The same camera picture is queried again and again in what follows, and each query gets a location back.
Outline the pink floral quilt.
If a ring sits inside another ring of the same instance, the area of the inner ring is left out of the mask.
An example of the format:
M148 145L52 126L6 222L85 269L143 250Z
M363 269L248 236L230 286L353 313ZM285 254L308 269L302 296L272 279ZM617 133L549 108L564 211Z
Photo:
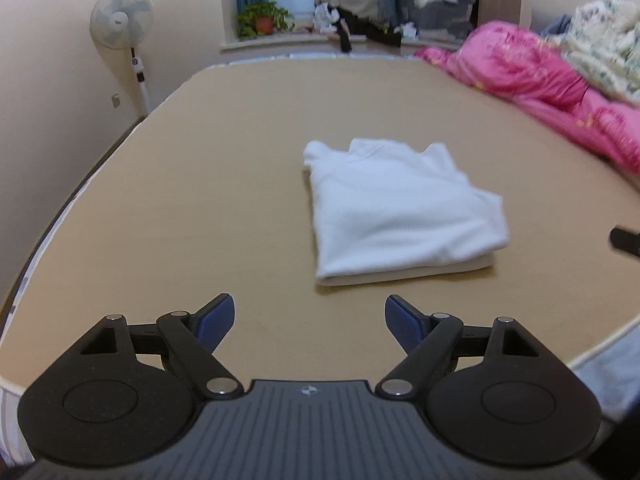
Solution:
M639 110L611 101L544 38L492 21L458 50L423 47L416 58L457 81L510 102L556 133L630 174L639 173Z

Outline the potted green plant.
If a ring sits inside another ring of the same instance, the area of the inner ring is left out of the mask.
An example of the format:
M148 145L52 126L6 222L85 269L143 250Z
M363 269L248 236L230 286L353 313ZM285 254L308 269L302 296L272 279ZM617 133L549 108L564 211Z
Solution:
M244 6L236 16L236 31L241 40L271 36L276 32L288 32L294 16L273 1L256 1Z

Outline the white small garment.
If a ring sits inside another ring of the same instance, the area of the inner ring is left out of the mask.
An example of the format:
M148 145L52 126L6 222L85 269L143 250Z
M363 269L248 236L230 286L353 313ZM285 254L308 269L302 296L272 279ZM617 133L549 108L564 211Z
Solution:
M483 270L510 232L500 195L475 186L445 144L418 152L357 138L304 149L316 280L349 286Z

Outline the clear plastic storage bin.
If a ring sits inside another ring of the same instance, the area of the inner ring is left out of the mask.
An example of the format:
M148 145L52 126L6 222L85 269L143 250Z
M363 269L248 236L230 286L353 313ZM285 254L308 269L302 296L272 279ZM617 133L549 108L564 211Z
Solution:
M463 42L472 32L476 0L395 0L400 24L411 24L420 39Z

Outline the pale green floral quilt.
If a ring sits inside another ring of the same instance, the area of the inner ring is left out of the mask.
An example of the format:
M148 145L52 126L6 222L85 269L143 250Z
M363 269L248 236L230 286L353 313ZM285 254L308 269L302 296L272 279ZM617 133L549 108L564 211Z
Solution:
M639 105L639 5L597 0L542 31L564 60L609 99Z

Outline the white standing fan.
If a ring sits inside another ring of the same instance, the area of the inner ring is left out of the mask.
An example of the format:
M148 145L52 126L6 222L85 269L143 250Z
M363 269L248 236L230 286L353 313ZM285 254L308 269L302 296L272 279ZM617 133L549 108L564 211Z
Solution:
M140 90L143 117L151 113L152 106L139 44L149 35L152 26L151 0L98 0L89 23L90 35L100 46L127 52Z

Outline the pile of dark clothes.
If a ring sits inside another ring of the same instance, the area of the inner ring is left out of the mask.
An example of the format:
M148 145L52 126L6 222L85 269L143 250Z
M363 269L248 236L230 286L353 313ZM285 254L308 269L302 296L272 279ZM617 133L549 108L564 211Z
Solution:
M343 53L352 52L352 36L399 48L402 33L390 0L314 0L318 34L335 38Z

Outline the beige bed mattress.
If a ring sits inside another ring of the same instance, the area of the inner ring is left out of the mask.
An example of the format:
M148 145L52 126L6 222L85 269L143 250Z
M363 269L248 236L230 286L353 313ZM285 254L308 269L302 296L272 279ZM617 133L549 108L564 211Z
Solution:
M362 287L314 279L303 150L355 138L446 145L503 199L511 239L485 271ZM285 58L203 70L131 133L78 197L1 346L2 384L28 387L105 315L151 323L226 292L216 357L243 382L364 378L402 358L387 296L474 325L516 318L563 360L639 313L637 229L619 174L513 105L420 60Z

